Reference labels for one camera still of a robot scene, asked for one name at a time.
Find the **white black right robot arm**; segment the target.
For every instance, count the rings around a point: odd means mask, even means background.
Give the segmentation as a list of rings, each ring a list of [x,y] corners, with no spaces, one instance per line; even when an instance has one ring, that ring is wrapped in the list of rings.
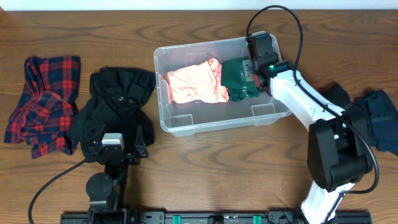
[[[282,102],[308,131],[307,166],[313,179],[300,209],[307,223],[327,223],[353,185],[378,166],[366,139],[366,122],[358,110],[346,111],[310,86],[276,52],[251,53],[255,80]]]

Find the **navy garment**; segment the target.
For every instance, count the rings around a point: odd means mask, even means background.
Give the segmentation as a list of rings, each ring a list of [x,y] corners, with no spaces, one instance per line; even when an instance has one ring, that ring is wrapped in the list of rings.
[[[366,118],[370,144],[378,151],[397,155],[397,109],[386,92],[370,91],[355,104]]]

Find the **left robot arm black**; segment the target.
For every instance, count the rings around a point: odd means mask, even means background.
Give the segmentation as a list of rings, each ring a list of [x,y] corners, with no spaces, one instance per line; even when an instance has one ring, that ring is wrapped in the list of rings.
[[[148,157],[142,126],[136,131],[135,143],[127,148],[121,133],[101,133],[88,146],[90,159],[103,165],[104,171],[92,175],[86,183],[90,198],[88,224],[131,224],[138,222],[136,213],[124,206],[128,168]]]

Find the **pink shirt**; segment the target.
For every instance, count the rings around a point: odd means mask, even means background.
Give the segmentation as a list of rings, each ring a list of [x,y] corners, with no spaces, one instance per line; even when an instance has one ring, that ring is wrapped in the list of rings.
[[[215,58],[168,72],[165,80],[169,101],[178,104],[228,102],[227,88],[221,84],[221,72],[222,65]]]

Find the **dark green garment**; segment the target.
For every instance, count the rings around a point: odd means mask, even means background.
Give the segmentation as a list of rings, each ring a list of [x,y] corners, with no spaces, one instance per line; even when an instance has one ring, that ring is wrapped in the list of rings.
[[[245,76],[245,64],[251,66],[249,57],[234,58],[221,64],[221,85],[227,88],[230,99],[235,102],[246,97],[256,98],[261,93],[252,79],[252,73]]]

